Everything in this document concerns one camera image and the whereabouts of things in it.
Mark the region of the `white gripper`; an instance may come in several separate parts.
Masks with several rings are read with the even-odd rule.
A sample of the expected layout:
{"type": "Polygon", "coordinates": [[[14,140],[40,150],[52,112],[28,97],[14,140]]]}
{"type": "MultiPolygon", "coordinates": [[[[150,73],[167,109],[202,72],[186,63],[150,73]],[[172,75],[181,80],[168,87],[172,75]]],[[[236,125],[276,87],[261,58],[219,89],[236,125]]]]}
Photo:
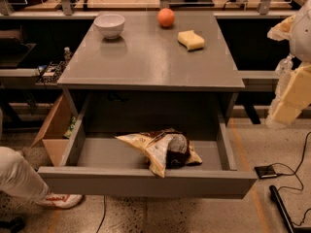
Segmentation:
{"type": "MultiPolygon", "coordinates": [[[[275,41],[290,39],[290,53],[301,61],[311,62],[311,0],[295,16],[272,27],[267,37],[275,41]]],[[[267,125],[290,125],[311,105],[311,65],[300,64],[279,78],[266,119],[267,125]]]]}

